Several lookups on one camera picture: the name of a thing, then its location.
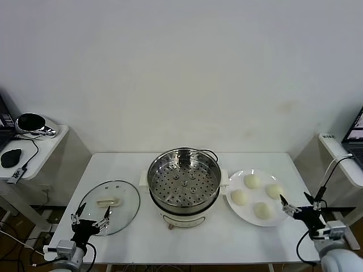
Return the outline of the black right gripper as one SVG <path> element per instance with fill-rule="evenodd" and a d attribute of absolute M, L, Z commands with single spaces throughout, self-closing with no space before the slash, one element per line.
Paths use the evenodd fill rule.
<path fill-rule="evenodd" d="M 325 229 L 326 223 L 319 211 L 322 207 L 327 207 L 327 202 L 323 199 L 316 200 L 306 192 L 304 192 L 304 195 L 312 206 L 295 207 L 289 204 L 285 197 L 280 194 L 282 210 L 288 216 L 293 216 L 295 220 L 302 221 L 307 227 L 311 239 L 322 239 L 320 230 Z"/>

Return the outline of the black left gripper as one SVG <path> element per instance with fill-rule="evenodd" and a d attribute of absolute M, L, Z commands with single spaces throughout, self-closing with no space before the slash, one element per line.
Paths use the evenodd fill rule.
<path fill-rule="evenodd" d="M 90 237 L 98 234 L 98 228 L 106 228 L 109 225 L 110 206 L 108 206 L 103 219 L 96 222 L 94 220 L 80 219 L 86 203 L 80 205 L 74 214 L 71 214 L 71 228 L 74 232 L 71 241 L 77 244 L 86 244 Z"/>

